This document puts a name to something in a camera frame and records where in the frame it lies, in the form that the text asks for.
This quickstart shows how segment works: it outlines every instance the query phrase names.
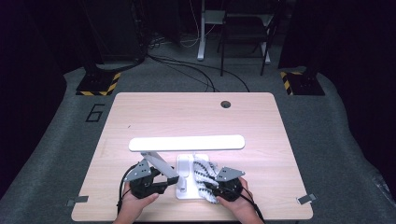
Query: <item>black chair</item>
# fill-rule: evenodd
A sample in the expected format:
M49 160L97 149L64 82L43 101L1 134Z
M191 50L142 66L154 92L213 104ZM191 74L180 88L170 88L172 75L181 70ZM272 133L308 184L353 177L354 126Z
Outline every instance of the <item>black chair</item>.
M276 27L279 24L286 0L232 0L225 9L218 52L221 45L221 72L223 76L224 49L226 44L255 45L253 52L261 43L266 43L262 54L262 71L265 58L271 48ZM271 20L265 25L258 17L262 14L272 14Z

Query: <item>hand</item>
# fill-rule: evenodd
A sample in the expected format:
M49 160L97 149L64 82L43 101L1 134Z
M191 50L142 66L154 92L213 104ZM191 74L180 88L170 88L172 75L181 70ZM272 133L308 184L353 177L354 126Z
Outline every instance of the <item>hand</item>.
M241 181L241 184L244 187L244 189L242 190L242 195L249 198L250 200L253 200L252 198L253 194L250 191L248 191L248 182L242 177L239 177L239 180ZM248 202L246 199L239 197L234 202L228 202L227 200L221 198L220 196L218 196L217 199L219 203L222 204L224 207L228 208L242 224L263 223L262 220L257 216L256 210L254 210L253 205L250 202Z
M129 182L124 184L122 207L113 224L131 224L142 214L143 208L157 200L159 194L153 193L146 198L137 199L131 192Z

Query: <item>wooden tabletop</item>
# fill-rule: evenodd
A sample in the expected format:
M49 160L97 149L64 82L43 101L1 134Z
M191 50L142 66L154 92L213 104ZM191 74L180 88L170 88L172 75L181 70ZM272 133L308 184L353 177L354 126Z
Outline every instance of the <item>wooden tabletop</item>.
M224 108L221 103L229 102ZM241 134L242 150L206 151L219 167L246 172L243 176L254 201L267 220L300 220L313 216L276 101L265 92L123 92L111 107L76 203L75 221L111 221L117 216L120 180L125 171L143 159L128 149L133 137ZM161 152L172 166L177 155ZM235 220L219 204L206 200L179 200L176 186L146 207L140 221Z

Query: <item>person's left hand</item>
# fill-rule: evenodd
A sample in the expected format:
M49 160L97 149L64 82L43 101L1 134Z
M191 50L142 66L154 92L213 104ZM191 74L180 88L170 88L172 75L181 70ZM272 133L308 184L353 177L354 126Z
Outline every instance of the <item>person's left hand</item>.
M124 184L122 195L122 207L113 224L131 224L142 214L143 208L153 203L159 197L158 193L153 193L146 198L137 199L130 191L129 182Z

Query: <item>gray carpet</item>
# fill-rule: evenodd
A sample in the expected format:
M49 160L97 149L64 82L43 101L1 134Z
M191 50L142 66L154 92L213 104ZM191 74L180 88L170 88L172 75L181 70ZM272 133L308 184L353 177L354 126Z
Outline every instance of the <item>gray carpet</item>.
M163 44L148 53L219 67L217 41L215 36L209 38L203 62L196 61L197 44L191 48ZM276 98L306 190L318 197L312 203L313 218L301 223L396 223L396 207L375 185L373 178L378 173L364 159L351 136L343 103L330 80L318 75L325 96L287 95L281 71L276 69L281 44L282 38L278 38L270 51L272 62L266 66L263 77L259 75L260 59L240 59L250 57L244 49L226 52L225 69L244 80L250 91L271 92ZM197 67L212 79L219 91L247 91L233 75L220 77L219 70ZM195 70L180 66L174 69L150 58L122 72L110 96L75 95L84 74L83 69L78 69L64 75L68 84L64 100L32 157L2 198L0 223L74 223L73 207L65 204L78 196L118 92L212 91L206 85L206 78ZM86 122L95 104L103 111L102 117L98 122Z

